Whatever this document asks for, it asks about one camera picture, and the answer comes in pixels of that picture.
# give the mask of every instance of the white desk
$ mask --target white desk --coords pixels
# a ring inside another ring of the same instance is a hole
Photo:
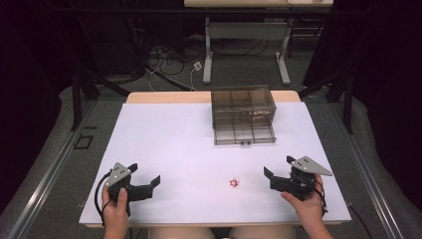
[[[333,0],[185,0],[185,7],[193,8],[313,8],[329,9]],[[285,23],[211,23],[205,19],[206,57],[203,83],[211,82],[212,52],[211,39],[269,39],[282,40],[281,51],[276,53],[282,83],[291,81],[286,68],[285,54],[292,31],[293,19]]]
[[[148,184],[161,175],[151,199],[130,203],[130,226],[299,223],[292,206],[280,192],[270,189],[264,166],[278,176],[289,177],[286,156],[307,155],[331,170],[305,104],[277,102],[276,143],[216,146],[211,104],[206,101],[210,94],[177,95],[179,99],[197,96],[201,103],[123,105],[80,223],[101,225],[94,191],[116,161],[125,166],[138,163],[133,185]],[[234,177],[240,179],[238,187],[229,183]],[[329,210],[325,223],[349,221],[335,177],[324,176],[323,182]]]

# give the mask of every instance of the hand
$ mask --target hand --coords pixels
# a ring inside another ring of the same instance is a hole
[[[316,190],[322,192],[322,179],[316,174]],[[312,192],[304,201],[295,198],[289,192],[282,192],[285,198],[296,210],[299,220],[302,222],[310,238],[332,238],[322,222],[322,201],[316,192]]]
[[[103,187],[103,217],[105,221],[105,239],[124,238],[128,226],[126,213],[127,191],[124,188],[118,193],[117,203],[110,201],[108,187]]]

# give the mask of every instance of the transparent plastic box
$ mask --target transparent plastic box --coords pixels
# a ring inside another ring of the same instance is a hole
[[[211,92],[214,144],[275,142],[276,104],[267,86],[216,88]]]

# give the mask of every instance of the dark curtain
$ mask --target dark curtain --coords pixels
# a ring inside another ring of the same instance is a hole
[[[355,68],[353,95],[367,107],[379,158],[422,210],[421,6],[413,0],[335,0],[333,11],[370,11],[375,17],[328,20],[304,85]]]
[[[0,3],[0,212],[26,177],[60,112],[70,72],[32,1]]]

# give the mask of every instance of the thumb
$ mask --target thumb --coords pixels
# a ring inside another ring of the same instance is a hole
[[[301,206],[302,202],[289,192],[282,192],[282,197],[285,198],[286,201],[288,201],[295,209],[298,209]]]

